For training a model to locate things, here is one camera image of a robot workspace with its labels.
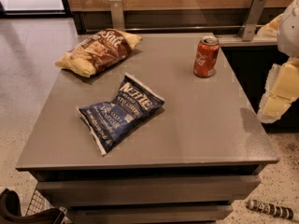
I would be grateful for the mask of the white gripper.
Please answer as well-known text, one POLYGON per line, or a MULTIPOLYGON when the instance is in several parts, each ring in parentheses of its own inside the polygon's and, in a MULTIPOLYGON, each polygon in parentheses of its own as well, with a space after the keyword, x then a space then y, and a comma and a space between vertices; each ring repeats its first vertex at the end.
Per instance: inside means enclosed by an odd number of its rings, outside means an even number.
MULTIPOLYGON (((278 50, 289 57, 299 57, 299 0, 293 0, 273 20, 257 33, 259 37, 278 37, 278 50)), ((289 59, 283 65, 273 64, 265 83, 257 113, 261 123, 274 123, 299 98, 299 59, 289 59)))

